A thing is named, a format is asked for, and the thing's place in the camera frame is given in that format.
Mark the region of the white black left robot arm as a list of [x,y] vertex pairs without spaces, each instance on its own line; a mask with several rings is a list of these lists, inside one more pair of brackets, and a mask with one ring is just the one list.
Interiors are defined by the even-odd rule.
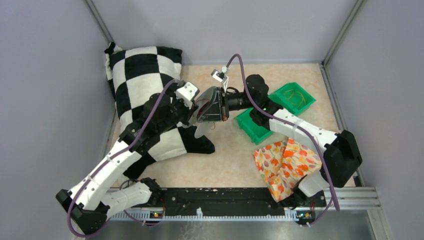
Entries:
[[120,135],[110,152],[80,183],[56,194],[74,235],[90,237],[115,214],[135,205],[154,207],[160,202],[160,187],[151,178],[112,193],[109,188],[131,165],[159,144],[163,133],[190,119],[196,109],[194,99],[191,93],[177,93],[173,100],[164,93],[153,94],[144,105],[147,115]]

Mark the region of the grey perforated cable spool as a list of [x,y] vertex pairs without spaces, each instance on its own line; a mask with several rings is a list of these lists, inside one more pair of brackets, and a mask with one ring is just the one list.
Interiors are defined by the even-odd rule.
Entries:
[[206,135],[214,126],[213,120],[207,114],[211,113],[210,108],[217,95],[217,89],[218,87],[216,86],[209,87],[194,100],[193,111],[185,127],[196,127],[194,132],[196,139]]

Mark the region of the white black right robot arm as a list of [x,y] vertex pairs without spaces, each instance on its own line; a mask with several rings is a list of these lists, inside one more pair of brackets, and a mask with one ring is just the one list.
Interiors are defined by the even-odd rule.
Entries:
[[249,75],[242,92],[227,93],[221,87],[210,87],[200,97],[190,119],[197,124],[195,137],[206,134],[207,124],[224,122],[231,111],[251,109],[252,121],[267,130],[292,138],[318,155],[322,167],[303,177],[295,187],[293,200],[307,206],[317,192],[329,189],[333,199],[336,188],[345,186],[363,159],[354,134],[335,132],[315,126],[291,113],[269,96],[269,87],[259,74]]

